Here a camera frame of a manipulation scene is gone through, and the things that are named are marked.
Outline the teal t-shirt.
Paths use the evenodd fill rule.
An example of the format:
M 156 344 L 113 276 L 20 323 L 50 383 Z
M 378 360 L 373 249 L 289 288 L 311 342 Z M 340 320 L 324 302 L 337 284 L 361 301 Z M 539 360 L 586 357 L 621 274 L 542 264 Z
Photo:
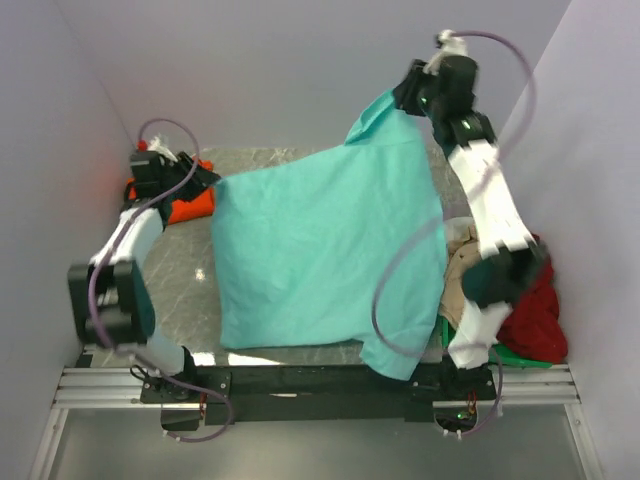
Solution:
M 436 323 L 447 241 L 422 133 L 391 93 L 343 144 L 228 176 L 215 196 L 223 346 L 356 340 L 378 374 L 412 375 Z

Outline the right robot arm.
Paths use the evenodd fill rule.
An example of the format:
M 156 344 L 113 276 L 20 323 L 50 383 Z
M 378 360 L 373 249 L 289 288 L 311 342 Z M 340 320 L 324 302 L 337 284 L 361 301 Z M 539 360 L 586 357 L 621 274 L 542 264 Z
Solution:
M 431 121 L 436 143 L 466 195 L 477 233 L 480 259 L 462 275 L 462 319 L 447 348 L 452 366 L 438 377 L 440 390 L 452 399 L 473 388 L 470 370 L 489 361 L 502 324 L 548 259 L 545 246 L 535 240 L 513 202 L 491 122 L 474 108 L 477 72 L 477 63 L 460 54 L 432 62 L 415 60 L 393 90 L 398 109 Z

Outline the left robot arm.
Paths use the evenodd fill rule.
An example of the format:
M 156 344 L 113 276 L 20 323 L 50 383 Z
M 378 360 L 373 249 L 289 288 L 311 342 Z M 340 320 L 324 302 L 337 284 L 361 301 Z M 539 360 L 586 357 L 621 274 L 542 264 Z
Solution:
M 184 151 L 138 148 L 130 166 L 116 229 L 87 263 L 68 270 L 74 326 L 82 345 L 128 356 L 132 375 L 186 402 L 200 388 L 194 359 L 157 327 L 141 266 L 168 225 L 213 213 L 220 177 Z

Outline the folded orange t-shirt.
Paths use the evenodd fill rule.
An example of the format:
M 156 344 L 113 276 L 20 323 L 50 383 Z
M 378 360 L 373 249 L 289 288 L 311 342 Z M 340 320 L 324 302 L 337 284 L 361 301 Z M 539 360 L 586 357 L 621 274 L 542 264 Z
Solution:
M 177 160 L 177 154 L 179 153 L 178 152 L 177 154 L 174 154 L 173 152 L 171 152 L 158 137 L 154 138 L 150 143 L 144 140 L 139 140 L 137 149 L 134 152 L 148 150 L 157 151 L 163 155 L 166 155 L 170 160 L 174 161 Z M 199 162 L 203 163 L 207 167 L 211 167 L 213 170 L 213 164 L 211 162 L 202 160 L 199 160 L 198 163 Z M 151 200 L 132 200 L 128 198 L 128 183 L 132 178 L 133 176 L 128 180 L 124 190 L 124 209 L 132 208 L 134 206 L 141 206 L 143 203 Z M 205 216 L 210 216 L 214 212 L 215 197 L 213 186 L 191 202 L 173 200 L 169 198 L 169 195 L 154 205 L 154 208 L 157 209 L 160 213 L 164 226 L 166 226 L 167 224 L 176 224 Z

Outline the white t-shirt in pile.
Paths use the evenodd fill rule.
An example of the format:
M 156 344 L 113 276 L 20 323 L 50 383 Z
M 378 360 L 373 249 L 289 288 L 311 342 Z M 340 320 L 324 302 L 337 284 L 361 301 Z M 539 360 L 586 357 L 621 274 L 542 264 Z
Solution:
M 472 217 L 454 217 L 444 221 L 447 243 L 465 244 L 477 240 L 475 222 Z

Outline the beige t-shirt in pile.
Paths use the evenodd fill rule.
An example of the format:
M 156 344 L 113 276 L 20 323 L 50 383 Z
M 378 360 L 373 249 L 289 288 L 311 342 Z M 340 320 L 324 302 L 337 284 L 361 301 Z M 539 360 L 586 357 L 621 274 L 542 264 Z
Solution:
M 463 316 L 465 297 L 462 289 L 462 277 L 467 269 L 481 259 L 479 240 L 465 244 L 447 243 L 448 262 L 444 275 L 444 290 L 440 299 L 439 315 L 445 317 L 456 330 Z

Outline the red t-shirt in pile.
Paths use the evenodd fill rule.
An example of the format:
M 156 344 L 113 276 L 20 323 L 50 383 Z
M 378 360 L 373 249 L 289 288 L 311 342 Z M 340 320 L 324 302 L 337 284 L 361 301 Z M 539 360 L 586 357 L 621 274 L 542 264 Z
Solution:
M 520 363 L 560 364 L 568 355 L 568 342 L 559 323 L 554 276 L 548 257 L 535 284 L 521 297 L 498 332 L 499 345 Z

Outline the green bin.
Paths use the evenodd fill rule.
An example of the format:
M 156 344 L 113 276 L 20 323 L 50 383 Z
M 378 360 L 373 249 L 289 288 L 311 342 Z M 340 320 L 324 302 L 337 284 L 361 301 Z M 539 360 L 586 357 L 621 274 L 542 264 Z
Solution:
M 438 325 L 441 327 L 441 342 L 444 348 L 447 348 L 450 341 L 455 335 L 455 330 L 449 324 L 447 319 L 441 315 L 437 317 Z M 526 359 L 516 354 L 505 345 L 500 343 L 494 345 L 497 354 L 500 356 L 502 363 L 509 367 L 519 368 L 543 368 L 548 369 L 553 366 L 553 363 L 542 362 L 536 360 Z

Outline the aluminium rail frame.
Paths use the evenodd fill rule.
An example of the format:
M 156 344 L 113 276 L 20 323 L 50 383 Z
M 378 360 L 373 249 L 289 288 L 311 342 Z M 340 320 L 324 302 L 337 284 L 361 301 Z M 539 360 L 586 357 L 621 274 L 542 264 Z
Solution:
M 176 433 L 229 418 L 252 421 L 364 420 L 402 418 L 427 422 L 435 411 L 485 407 L 485 426 L 505 406 L 561 405 L 565 409 L 584 475 L 604 474 L 584 423 L 581 399 L 566 365 L 548 368 L 493 362 L 471 371 L 450 360 L 421 364 L 408 381 L 387 380 L 363 365 L 251 364 L 197 366 L 196 384 L 178 388 L 153 370 L 92 366 L 84 353 L 64 369 L 36 459 L 33 479 L 49 477 L 68 415 L 73 410 L 157 409 L 163 429 Z

